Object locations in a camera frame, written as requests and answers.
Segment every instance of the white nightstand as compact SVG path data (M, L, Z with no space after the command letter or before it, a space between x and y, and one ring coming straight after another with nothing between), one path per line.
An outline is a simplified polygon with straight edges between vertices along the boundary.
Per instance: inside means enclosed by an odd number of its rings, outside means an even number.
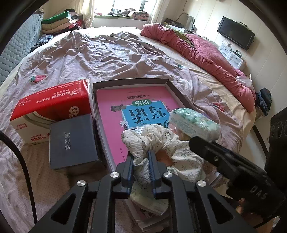
M235 53L231 52L229 47L221 45L219 47L219 51L234 68L239 69L241 71L244 69L245 62Z

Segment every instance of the pink book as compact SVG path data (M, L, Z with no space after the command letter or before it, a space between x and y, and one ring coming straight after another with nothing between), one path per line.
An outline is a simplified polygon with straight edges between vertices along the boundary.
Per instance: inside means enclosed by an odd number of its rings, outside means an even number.
M121 140L124 130L150 124L166 128L169 112L180 107L165 86L99 89L96 97L115 165L124 162L128 153Z

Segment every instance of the metal screw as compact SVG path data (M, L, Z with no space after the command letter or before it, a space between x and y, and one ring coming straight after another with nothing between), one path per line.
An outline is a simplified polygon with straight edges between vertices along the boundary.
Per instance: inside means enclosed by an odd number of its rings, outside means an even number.
M170 178L170 177L172 177L172 173L171 172L165 172L163 174L163 176L166 177L166 178Z
M200 186L200 187L205 187L206 186L206 182L204 180L199 180L197 182L197 185Z
M110 176L111 176L112 178L117 178L117 177L120 176L120 174L119 174L118 172L112 172L112 173L110 174Z
M84 185L86 185L86 181L84 181L84 180L79 180L78 182L77 182L77 186L84 186Z

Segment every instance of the light blue headboard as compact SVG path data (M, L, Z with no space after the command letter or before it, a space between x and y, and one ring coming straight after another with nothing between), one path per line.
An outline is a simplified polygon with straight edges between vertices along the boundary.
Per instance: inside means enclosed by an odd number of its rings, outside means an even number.
M0 86L12 69L30 52L41 33L42 18L32 14L16 31L0 56Z

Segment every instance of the television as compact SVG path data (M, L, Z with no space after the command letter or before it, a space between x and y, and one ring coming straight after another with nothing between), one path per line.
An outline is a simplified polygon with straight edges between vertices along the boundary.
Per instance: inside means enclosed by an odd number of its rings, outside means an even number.
M217 32L246 50L249 49L255 36L255 34L244 26L244 24L235 22L226 17L222 18Z

